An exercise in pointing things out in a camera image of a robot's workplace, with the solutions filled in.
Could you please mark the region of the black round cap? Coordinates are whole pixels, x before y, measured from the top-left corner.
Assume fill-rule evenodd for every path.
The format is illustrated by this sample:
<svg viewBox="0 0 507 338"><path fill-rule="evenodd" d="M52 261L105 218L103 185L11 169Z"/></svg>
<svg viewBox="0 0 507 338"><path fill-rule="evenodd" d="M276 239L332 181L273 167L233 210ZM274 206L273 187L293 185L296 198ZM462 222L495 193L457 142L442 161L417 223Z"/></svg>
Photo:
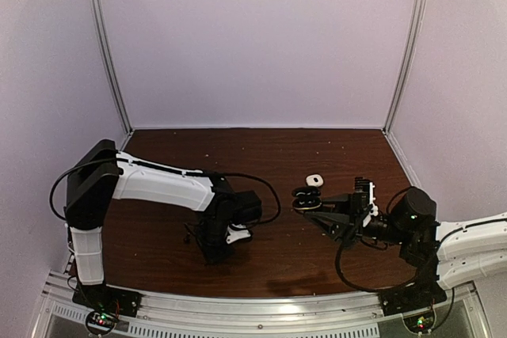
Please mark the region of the black round cap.
<svg viewBox="0 0 507 338"><path fill-rule="evenodd" d="M322 206L321 192L314 186L296 188L292 191L292 208L298 212L312 211Z"/></svg>

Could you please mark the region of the white earbud charging case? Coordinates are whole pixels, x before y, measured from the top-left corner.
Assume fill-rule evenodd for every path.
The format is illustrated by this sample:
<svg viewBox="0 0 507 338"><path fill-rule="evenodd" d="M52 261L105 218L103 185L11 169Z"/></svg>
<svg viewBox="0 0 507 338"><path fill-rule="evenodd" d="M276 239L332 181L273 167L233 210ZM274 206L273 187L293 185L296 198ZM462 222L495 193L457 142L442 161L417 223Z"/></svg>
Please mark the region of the white earbud charging case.
<svg viewBox="0 0 507 338"><path fill-rule="evenodd" d="M320 188L324 184L323 177L320 174L311 174L305 179L307 186Z"/></svg>

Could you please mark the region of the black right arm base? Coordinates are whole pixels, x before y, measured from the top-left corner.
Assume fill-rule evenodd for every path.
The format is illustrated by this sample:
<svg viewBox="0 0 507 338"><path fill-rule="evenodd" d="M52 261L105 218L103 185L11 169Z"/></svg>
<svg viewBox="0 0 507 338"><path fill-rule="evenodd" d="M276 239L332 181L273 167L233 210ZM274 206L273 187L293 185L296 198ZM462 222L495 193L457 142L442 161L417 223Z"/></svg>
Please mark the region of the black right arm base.
<svg viewBox="0 0 507 338"><path fill-rule="evenodd" d="M436 327L435 305L447 301L447 293L437 283L438 260L433 258L416 270L415 280L404 287L380 291L383 315L401 314L411 333L429 334Z"/></svg>

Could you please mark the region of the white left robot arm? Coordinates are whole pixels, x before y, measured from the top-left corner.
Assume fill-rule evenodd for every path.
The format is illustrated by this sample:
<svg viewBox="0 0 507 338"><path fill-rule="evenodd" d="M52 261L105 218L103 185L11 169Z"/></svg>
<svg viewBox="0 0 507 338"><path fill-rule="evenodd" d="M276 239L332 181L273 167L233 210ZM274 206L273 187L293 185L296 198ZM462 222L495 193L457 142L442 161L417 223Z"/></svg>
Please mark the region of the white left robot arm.
<svg viewBox="0 0 507 338"><path fill-rule="evenodd" d="M101 239L114 199L164 203L196 212L198 223L191 234L209 264L232 255L236 241L251 238L248 224L262 216L256 192L235 192L223 174L145 161L118 151L112 140L101 140L68 174L64 207L82 294L98 310L114 301L112 289L104 285Z"/></svg>

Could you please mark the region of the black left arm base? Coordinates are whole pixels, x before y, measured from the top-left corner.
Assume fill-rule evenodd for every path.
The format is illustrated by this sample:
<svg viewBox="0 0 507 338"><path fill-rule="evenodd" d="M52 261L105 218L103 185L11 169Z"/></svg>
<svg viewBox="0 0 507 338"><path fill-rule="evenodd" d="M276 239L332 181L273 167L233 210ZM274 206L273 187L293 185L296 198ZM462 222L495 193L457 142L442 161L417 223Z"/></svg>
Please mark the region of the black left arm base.
<svg viewBox="0 0 507 338"><path fill-rule="evenodd" d="M103 337L111 333L120 324L121 317L137 316L142 299L137 291L110 287L105 283L83 285L76 275L67 280L67 286L73 291L72 302L90 309L84 325L92 336Z"/></svg>

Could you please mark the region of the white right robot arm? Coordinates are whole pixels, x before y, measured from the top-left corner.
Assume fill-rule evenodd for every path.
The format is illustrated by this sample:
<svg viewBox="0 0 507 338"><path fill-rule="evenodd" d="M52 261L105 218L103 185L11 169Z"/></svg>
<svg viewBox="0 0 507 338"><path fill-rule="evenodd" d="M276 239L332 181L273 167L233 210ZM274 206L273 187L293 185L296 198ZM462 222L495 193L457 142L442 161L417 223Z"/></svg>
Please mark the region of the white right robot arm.
<svg viewBox="0 0 507 338"><path fill-rule="evenodd" d="M399 247L399 256L415 269L401 284L406 300L420 308L436 295L469 281L506 270L506 214L463 222L439 222L436 202L420 188L409 186L396 193L381 211L375 185L359 178L349 194L323 198L315 186L293 191L294 211L337 241L335 269L341 281L361 287L345 277L341 256L362 243L374 249Z"/></svg>

